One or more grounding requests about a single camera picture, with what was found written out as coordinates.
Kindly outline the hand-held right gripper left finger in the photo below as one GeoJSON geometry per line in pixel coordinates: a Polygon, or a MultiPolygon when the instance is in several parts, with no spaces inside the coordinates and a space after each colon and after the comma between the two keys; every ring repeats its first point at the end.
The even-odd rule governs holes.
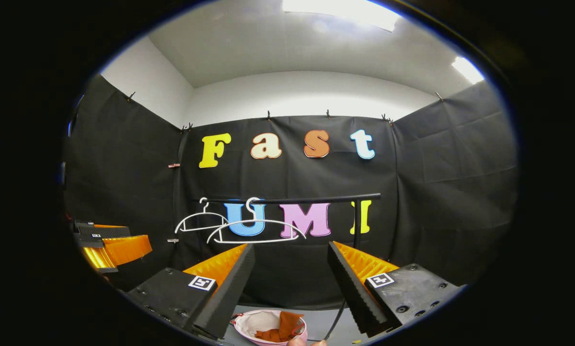
{"type": "Polygon", "coordinates": [[[187,270],[166,267],[126,295],[181,331],[222,339],[254,268],[254,249],[240,245],[187,270]]]}

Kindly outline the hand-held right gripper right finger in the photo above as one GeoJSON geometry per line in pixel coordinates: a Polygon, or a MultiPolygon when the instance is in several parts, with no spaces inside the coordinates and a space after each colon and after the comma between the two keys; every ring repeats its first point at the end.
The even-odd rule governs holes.
{"type": "Polygon", "coordinates": [[[413,324],[463,291],[411,263],[402,267],[331,241],[327,260],[360,333],[368,337],[413,324]]]}

